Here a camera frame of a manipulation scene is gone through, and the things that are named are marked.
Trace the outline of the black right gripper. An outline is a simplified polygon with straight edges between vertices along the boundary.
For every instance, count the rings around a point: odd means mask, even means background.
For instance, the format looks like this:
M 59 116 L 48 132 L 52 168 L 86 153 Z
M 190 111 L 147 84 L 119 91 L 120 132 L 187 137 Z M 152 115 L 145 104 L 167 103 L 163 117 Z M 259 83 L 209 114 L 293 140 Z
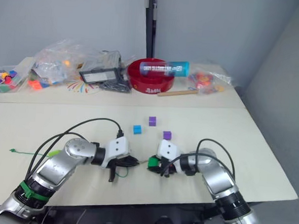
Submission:
M 165 157 L 159 157 L 157 155 L 152 155 L 149 157 L 149 159 L 150 158 L 160 159 L 161 166 L 150 166 L 147 168 L 149 171 L 153 173 L 159 173 L 161 177 L 169 177 L 171 174 L 175 174 L 177 172 L 173 161 L 170 161 Z

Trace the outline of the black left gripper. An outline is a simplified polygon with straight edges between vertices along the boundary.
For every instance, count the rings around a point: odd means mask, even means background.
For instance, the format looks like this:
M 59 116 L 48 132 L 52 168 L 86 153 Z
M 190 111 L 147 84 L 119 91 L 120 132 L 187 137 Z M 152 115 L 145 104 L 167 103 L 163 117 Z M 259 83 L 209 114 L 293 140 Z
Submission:
M 109 180 L 108 182 L 113 182 L 116 176 L 116 166 L 119 167 L 134 167 L 139 165 L 139 161 L 137 158 L 133 156 L 125 156 L 121 158 L 113 158 L 109 161 Z

